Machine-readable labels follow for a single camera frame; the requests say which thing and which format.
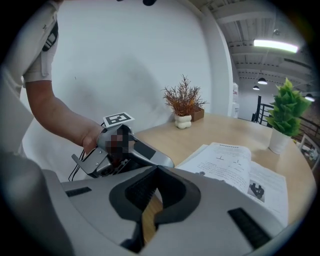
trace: decorative plant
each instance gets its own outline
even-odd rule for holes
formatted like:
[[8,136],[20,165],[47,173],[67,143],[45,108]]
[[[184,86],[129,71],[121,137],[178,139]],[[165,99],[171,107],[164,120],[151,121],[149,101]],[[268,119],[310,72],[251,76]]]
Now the decorative plant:
[[269,110],[271,117],[267,122],[280,133],[287,136],[296,136],[299,133],[299,117],[310,106],[311,102],[305,99],[298,90],[293,90],[292,83],[285,79],[283,86],[277,86],[278,95],[274,96],[273,110]]
[[177,116],[191,115],[193,112],[200,111],[202,106],[207,104],[199,96],[200,87],[191,87],[190,82],[186,76],[182,75],[182,81],[177,88],[164,88],[163,98],[166,100],[166,105],[170,106]]

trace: potted plant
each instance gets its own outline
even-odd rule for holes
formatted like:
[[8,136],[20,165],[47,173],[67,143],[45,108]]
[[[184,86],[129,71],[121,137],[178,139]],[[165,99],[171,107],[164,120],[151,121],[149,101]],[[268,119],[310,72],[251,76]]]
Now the potted plant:
[[202,111],[202,106],[207,103],[199,96],[200,87],[191,87],[190,82],[186,76],[182,75],[182,81],[179,83],[178,88],[164,88],[163,98],[166,100],[166,105],[172,108],[175,119],[174,124],[179,129],[189,128],[192,115]]
[[285,79],[283,86],[277,86],[278,95],[274,96],[273,110],[269,110],[267,122],[273,127],[269,149],[276,153],[286,148],[292,136],[299,134],[299,117],[310,106],[311,102],[305,99],[298,90],[293,90],[292,83]]

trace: paper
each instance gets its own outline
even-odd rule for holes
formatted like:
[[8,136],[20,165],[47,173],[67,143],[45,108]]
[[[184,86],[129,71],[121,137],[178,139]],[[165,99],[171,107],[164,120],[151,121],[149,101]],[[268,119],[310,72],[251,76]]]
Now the paper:
[[288,225],[286,178],[251,161],[248,148],[219,143],[202,145],[176,168],[236,187],[270,211],[284,227]]
[[251,162],[247,195],[267,208],[286,227],[288,225],[288,192],[286,178]]
[[251,152],[243,146],[214,143],[179,169],[224,181],[245,192],[249,186]]
[[129,121],[133,121],[133,120],[135,119],[126,112],[105,116],[103,118],[104,125],[106,128],[119,126],[121,124],[124,124]]

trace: wooden table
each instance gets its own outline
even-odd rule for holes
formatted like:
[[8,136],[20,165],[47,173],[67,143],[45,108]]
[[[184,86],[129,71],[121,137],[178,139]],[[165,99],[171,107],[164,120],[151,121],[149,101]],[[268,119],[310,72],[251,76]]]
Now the wooden table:
[[[136,136],[168,155],[175,166],[203,144],[217,142],[249,148],[253,161],[285,176],[290,224],[308,210],[316,192],[316,183],[306,159],[292,140],[281,155],[268,149],[271,133],[271,128],[257,123],[206,113],[203,119],[184,130],[176,128],[173,123],[166,123],[138,132]],[[143,213],[146,242],[155,232],[153,216],[161,209],[161,202],[153,197]]]

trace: white shirt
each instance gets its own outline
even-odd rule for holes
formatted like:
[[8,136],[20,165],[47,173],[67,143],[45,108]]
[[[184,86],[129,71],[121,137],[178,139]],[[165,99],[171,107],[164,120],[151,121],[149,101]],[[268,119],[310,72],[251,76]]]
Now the white shirt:
[[24,82],[52,80],[58,39],[48,51],[42,49],[57,22],[59,6],[48,1],[28,20],[0,67],[0,150],[17,152],[33,119],[20,102]]

